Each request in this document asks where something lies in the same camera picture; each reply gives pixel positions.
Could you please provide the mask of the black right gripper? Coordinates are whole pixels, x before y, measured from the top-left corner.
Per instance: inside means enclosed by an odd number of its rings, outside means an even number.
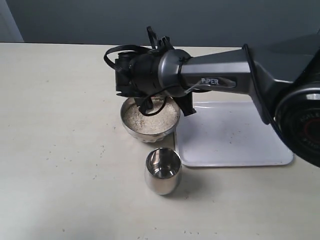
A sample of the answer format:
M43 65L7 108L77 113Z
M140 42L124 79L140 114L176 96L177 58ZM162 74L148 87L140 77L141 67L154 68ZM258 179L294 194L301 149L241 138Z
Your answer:
M118 96L144 98L162 89L158 79L161 58L133 51L121 52L115 65L124 69L124 74L115 72L115 87Z

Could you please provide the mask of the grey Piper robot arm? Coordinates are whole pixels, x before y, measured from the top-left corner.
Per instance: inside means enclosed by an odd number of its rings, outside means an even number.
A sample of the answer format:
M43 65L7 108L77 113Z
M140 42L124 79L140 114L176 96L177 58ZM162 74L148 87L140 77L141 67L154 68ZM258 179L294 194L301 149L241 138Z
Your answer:
M194 113L193 91L249 95L262 119L297 156L320 164L320 37L192 57L165 42L160 49L115 48L118 95L172 97Z

